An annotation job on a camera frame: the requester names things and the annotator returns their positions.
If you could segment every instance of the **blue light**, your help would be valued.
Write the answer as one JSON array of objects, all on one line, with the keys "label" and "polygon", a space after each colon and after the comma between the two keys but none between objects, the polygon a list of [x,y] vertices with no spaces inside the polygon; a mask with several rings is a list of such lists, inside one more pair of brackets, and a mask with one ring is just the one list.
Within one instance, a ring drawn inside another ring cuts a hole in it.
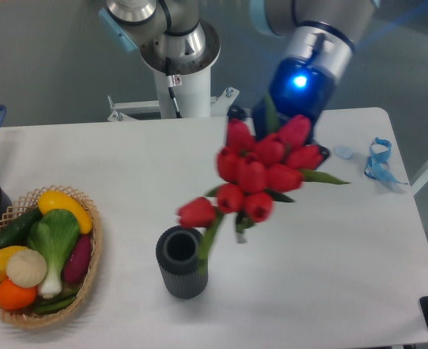
[{"label": "blue light", "polygon": [[302,89],[307,85],[307,78],[303,75],[299,75],[296,78],[293,79],[294,86]]}]

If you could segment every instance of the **orange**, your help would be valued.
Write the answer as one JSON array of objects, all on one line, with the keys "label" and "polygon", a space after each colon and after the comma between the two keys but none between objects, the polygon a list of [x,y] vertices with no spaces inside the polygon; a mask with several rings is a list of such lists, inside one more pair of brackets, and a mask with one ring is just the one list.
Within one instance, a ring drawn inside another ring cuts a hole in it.
[{"label": "orange", "polygon": [[0,306],[6,311],[21,309],[33,303],[37,294],[36,286],[24,289],[8,278],[0,284]]}]

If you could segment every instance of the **wicker basket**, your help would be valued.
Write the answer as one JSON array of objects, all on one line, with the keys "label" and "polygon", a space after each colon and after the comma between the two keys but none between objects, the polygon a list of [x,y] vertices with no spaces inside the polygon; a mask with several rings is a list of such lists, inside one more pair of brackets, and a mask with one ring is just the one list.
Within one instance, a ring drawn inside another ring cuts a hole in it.
[{"label": "wicker basket", "polygon": [[[86,277],[80,285],[78,294],[76,295],[76,300],[70,304],[66,309],[59,311],[58,313],[38,316],[28,308],[23,312],[6,312],[0,308],[0,319],[6,324],[12,324],[16,327],[22,329],[35,329],[43,326],[48,326],[57,321],[63,320],[68,317],[76,308],[81,304],[81,302],[88,295],[89,290],[91,289],[92,282],[97,273],[97,265],[99,264],[99,259],[102,251],[102,226],[100,220],[100,214],[97,211],[96,206],[93,201],[85,194],[72,187],[62,187],[53,185],[49,188],[35,189],[34,191],[28,192],[26,196],[21,196],[20,199],[13,203],[7,209],[7,213],[2,215],[0,220],[0,230],[9,222],[16,217],[20,216],[22,213],[27,212],[28,210],[37,206],[39,196],[47,190],[58,190],[63,193],[67,193],[69,196],[77,200],[82,207],[91,215],[93,222],[93,230],[91,232],[91,242],[92,242],[92,256],[91,262],[89,264],[89,269]],[[71,288],[71,286],[64,284],[64,290]]]}]

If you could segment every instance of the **black vase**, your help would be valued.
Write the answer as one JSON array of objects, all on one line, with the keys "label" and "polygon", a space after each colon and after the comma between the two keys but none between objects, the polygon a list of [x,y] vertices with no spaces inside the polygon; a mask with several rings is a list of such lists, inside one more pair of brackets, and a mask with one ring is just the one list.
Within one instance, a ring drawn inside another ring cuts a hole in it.
[{"label": "black vase", "polygon": [[172,227],[157,241],[156,257],[166,288],[175,297],[190,299],[207,285],[207,265],[198,269],[198,246],[202,234],[196,229]]}]

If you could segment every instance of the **blue tape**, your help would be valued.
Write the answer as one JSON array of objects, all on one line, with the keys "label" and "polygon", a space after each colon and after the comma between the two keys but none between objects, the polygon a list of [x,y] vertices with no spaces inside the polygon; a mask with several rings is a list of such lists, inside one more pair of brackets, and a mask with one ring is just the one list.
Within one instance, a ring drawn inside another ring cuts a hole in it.
[{"label": "blue tape", "polygon": [[101,9],[99,11],[99,18],[109,36],[123,51],[129,53],[138,49],[138,46],[120,28],[118,23],[108,14],[106,9]]},{"label": "blue tape", "polygon": [[265,0],[251,0],[249,2],[249,16],[257,31],[264,35],[277,36],[273,33],[265,12]]},{"label": "blue tape", "polygon": [[[387,149],[381,153],[375,153],[372,148],[375,144],[383,145]],[[366,169],[364,174],[372,180],[379,180],[381,182],[393,182],[398,184],[408,184],[400,182],[389,171],[388,159],[391,156],[392,144],[389,140],[382,140],[375,138],[369,147],[370,156],[367,158]]]}]

